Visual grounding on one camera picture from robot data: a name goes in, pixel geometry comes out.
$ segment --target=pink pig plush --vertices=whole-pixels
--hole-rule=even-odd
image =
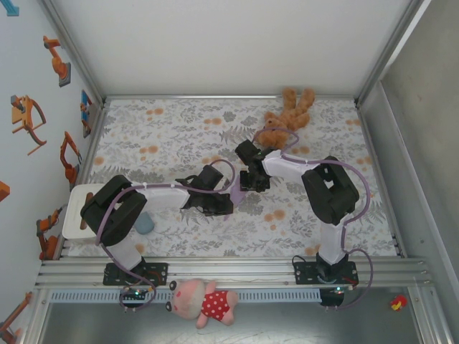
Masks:
[[[202,279],[191,279],[179,284],[172,281],[169,288],[175,293],[172,301],[166,303],[166,309],[187,320],[198,318],[197,328],[203,328],[210,317],[230,326],[235,322],[237,294],[215,290],[215,287],[215,281],[205,285]]]

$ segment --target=floral mat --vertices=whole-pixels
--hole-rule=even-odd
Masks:
[[[91,183],[105,183],[117,174],[131,181],[162,183],[198,174],[218,158],[244,168],[235,148],[263,127],[263,115],[280,113],[282,100],[270,99],[155,99],[113,100],[90,174]],[[356,166],[369,182],[371,205],[366,215],[349,225],[346,247],[361,247],[370,255],[396,254],[384,206],[352,100],[318,99],[310,109],[311,122],[298,131],[300,142],[291,154],[308,159],[328,155]],[[225,176],[230,169],[215,165]],[[364,187],[349,172],[364,200]],[[225,221],[205,217],[196,209],[145,209],[155,223],[153,232],[130,236],[144,256],[291,257],[314,255],[320,224],[304,187],[271,179],[265,193],[251,192]],[[71,243],[70,256],[103,256],[91,244]]]

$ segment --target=red polka dot dress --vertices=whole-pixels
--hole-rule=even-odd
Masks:
[[[201,313],[206,317],[221,321],[228,310],[230,310],[230,307],[228,306],[226,291],[216,291],[204,296]]]

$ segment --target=brown teddy bear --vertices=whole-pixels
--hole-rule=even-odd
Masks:
[[[279,116],[268,111],[265,114],[265,128],[286,128],[297,131],[306,127],[311,119],[308,109],[316,99],[316,93],[311,88],[306,88],[301,94],[300,101],[296,104],[296,91],[287,87],[282,91],[284,110]],[[259,134],[258,142],[265,147],[282,149],[287,142],[289,134],[280,130],[267,130]]]

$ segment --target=blue sponge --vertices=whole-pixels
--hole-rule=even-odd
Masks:
[[[143,212],[136,219],[136,222],[134,223],[134,228],[139,234],[148,234],[151,231],[153,231],[153,229],[155,228],[155,224],[153,223],[153,220],[151,219],[150,215],[148,215],[148,213],[146,212]]]

